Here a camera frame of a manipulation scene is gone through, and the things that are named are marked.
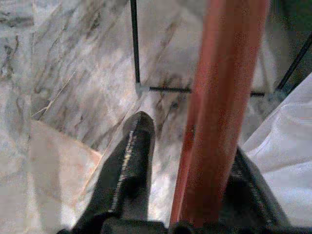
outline marble surface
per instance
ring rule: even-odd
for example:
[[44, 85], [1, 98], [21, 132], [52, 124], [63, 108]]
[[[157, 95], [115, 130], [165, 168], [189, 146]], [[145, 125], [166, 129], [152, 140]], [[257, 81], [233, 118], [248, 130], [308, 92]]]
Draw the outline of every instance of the marble surface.
[[[205, 2], [138, 1], [143, 84], [192, 86]], [[2, 0], [0, 9], [0, 190], [5, 201], [0, 210], [9, 210], [5, 219], [0, 217], [0, 232], [55, 233], [71, 227], [118, 144], [123, 123], [139, 110], [156, 127], [149, 219], [168, 225], [188, 95], [137, 96], [129, 1]], [[268, 29], [255, 91], [271, 91], [285, 67], [276, 60], [288, 58], [287, 50], [276, 55], [287, 48], [287, 38], [282, 34], [283, 43], [271, 44], [276, 28]], [[241, 143], [263, 121], [267, 106], [264, 100], [250, 101]], [[31, 119], [41, 122], [33, 122], [33, 132]], [[31, 137], [39, 147], [30, 154]], [[65, 144], [73, 145], [71, 153]]]

